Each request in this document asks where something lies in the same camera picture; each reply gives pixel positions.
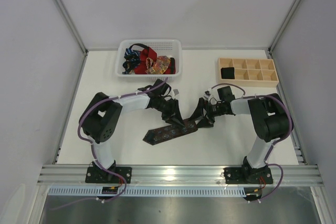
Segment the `brown floral tie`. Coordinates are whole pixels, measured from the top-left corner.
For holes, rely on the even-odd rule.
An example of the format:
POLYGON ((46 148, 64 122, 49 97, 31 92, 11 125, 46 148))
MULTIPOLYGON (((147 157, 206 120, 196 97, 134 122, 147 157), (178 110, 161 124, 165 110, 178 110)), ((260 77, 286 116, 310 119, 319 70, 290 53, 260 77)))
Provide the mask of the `brown floral tie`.
POLYGON ((185 126, 183 128, 175 125, 168 125, 157 129, 148 130, 142 141, 154 146, 173 140, 175 138, 192 134, 198 130, 198 127, 194 121, 189 122, 188 120, 184 120, 184 122, 185 126))

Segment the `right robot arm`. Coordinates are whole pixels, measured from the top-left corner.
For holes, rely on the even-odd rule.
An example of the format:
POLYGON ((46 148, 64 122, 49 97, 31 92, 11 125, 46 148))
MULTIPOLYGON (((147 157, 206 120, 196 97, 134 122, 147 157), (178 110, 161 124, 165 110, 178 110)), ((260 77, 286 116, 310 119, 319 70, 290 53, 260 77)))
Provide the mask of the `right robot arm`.
POLYGON ((215 118, 222 115, 250 115, 256 133, 251 151, 240 167, 224 169, 227 184, 271 184, 273 182, 267 161, 275 145, 285 140, 293 130, 293 120, 278 94, 242 96, 236 98, 231 85, 215 85, 219 100, 212 103, 212 90, 199 98, 189 121, 197 127, 213 127, 215 118))

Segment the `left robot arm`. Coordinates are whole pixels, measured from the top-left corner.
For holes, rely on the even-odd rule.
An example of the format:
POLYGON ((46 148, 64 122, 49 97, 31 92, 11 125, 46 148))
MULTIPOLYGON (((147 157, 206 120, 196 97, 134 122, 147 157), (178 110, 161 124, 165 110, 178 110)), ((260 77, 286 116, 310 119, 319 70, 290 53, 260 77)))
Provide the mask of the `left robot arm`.
POLYGON ((117 174, 116 161, 106 143, 112 137, 119 117, 123 114, 145 109, 161 112, 162 120, 170 125, 183 128, 179 101, 169 98, 171 86, 166 80, 157 79, 153 85, 139 88, 133 93, 110 97, 103 92, 96 93, 79 119, 78 137, 90 144, 93 156, 87 183, 127 183, 117 174))

